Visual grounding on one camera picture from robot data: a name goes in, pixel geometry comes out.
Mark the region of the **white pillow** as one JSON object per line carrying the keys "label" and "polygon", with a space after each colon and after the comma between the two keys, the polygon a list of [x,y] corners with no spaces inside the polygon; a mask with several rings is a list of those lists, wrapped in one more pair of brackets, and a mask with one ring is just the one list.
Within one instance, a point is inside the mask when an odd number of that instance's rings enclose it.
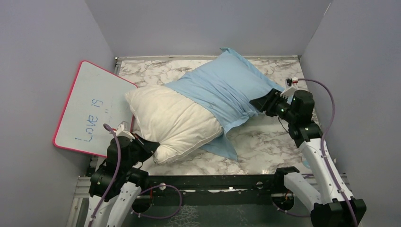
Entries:
{"label": "white pillow", "polygon": [[153,155],[159,165],[177,161],[223,133],[210,111],[165,86],[140,87],[124,97],[142,138],[160,144]]}

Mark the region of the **light blue pillowcase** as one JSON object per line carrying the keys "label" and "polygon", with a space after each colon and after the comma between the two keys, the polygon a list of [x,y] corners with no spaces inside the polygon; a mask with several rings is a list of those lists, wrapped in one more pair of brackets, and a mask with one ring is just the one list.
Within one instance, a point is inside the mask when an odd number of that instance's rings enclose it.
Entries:
{"label": "light blue pillowcase", "polygon": [[260,114],[250,101],[263,97],[273,88],[284,90],[230,48],[222,48],[216,59],[165,86],[213,114],[222,126],[223,134],[201,146],[201,149],[232,160],[237,160],[237,153],[227,133]]}

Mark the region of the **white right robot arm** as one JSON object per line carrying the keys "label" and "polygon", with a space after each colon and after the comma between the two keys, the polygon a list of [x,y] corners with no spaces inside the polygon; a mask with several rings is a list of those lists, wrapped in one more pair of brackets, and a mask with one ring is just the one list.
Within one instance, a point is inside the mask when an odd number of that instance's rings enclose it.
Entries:
{"label": "white right robot arm", "polygon": [[366,212],[366,204],[356,199],[342,180],[327,150],[323,132],[312,120],[313,95],[297,90],[288,103],[278,90],[272,89],[250,104],[267,116],[277,116],[288,123],[288,132],[309,163],[318,186],[315,189],[296,169],[286,167],[277,169],[274,189],[293,192],[310,211],[315,227],[357,227]]}

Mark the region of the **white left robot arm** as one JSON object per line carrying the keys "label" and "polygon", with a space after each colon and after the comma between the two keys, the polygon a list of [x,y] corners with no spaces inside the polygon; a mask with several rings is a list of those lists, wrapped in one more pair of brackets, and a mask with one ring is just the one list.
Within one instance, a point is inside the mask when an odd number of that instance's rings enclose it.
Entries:
{"label": "white left robot arm", "polygon": [[120,227],[139,194],[148,190],[148,172],[136,165],[153,156],[158,142],[118,136],[107,157],[92,174],[86,227]]}

